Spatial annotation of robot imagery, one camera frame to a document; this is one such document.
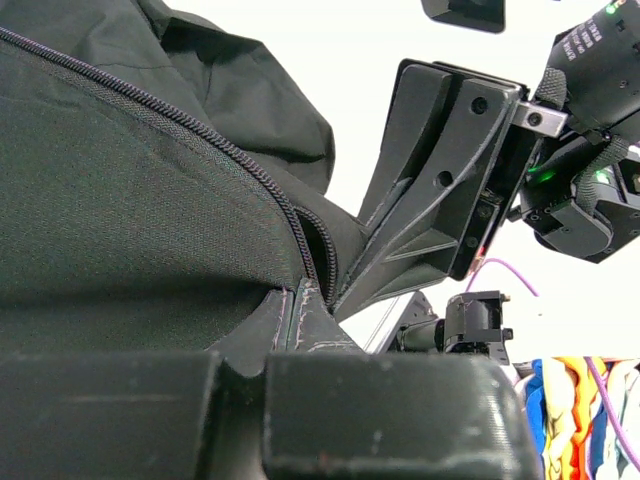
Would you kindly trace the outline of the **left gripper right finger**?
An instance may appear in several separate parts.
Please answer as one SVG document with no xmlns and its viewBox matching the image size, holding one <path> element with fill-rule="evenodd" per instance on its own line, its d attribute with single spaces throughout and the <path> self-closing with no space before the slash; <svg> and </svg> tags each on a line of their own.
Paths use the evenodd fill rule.
<svg viewBox="0 0 640 480">
<path fill-rule="evenodd" d="M 538 479 L 498 362 L 453 353 L 286 353 L 265 369 L 271 479 Z"/>
</svg>

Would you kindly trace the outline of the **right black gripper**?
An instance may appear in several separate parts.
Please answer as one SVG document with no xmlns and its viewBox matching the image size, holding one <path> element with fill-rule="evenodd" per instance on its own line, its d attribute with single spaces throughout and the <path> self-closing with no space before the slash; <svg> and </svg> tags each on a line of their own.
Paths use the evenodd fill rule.
<svg viewBox="0 0 640 480">
<path fill-rule="evenodd" d="M 598 264 L 639 236 L 639 4 L 609 1 L 557 36 L 536 92 L 568 121 L 509 212 L 545 248 Z"/>
</svg>

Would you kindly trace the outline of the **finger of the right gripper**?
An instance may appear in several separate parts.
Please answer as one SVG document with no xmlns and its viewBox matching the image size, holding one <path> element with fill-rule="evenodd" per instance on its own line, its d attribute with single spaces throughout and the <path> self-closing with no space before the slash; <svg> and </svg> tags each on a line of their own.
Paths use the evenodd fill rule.
<svg viewBox="0 0 640 480">
<path fill-rule="evenodd" d="M 488 33 L 505 29 L 504 0 L 422 0 L 433 21 Z"/>
<path fill-rule="evenodd" d="M 490 245 L 520 181 L 509 159 L 519 84 L 467 69 L 399 65 L 380 154 L 358 219 L 367 242 L 333 314 L 463 279 Z"/>
</svg>

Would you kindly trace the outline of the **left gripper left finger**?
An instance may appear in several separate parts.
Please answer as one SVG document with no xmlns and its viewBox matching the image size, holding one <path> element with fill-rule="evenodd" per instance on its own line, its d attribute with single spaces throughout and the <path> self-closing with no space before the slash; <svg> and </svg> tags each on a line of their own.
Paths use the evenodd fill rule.
<svg viewBox="0 0 640 480">
<path fill-rule="evenodd" d="M 221 352 L 5 354 L 5 479 L 261 479 L 263 379 L 293 297 L 273 291 Z"/>
</svg>

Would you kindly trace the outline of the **black jacket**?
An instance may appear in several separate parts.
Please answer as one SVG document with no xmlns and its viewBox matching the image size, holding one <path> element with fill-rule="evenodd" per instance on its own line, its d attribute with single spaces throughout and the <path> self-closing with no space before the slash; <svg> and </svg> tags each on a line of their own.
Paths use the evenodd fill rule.
<svg viewBox="0 0 640 480">
<path fill-rule="evenodd" d="M 160 1 L 1 5 L 1 347 L 204 349 L 365 245 L 329 123 L 260 41 Z"/>
</svg>

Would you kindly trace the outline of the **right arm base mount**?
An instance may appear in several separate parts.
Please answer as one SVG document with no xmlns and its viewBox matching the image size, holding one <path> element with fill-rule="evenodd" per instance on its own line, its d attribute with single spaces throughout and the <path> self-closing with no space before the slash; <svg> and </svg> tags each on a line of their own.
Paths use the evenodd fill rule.
<svg viewBox="0 0 640 480">
<path fill-rule="evenodd" d="M 451 297 L 439 316 L 424 293 L 416 291 L 404 307 L 389 307 L 363 350 L 481 355 L 508 365 L 505 343 L 513 338 L 513 330 L 503 326 L 508 301 L 499 291 L 464 292 Z"/>
</svg>

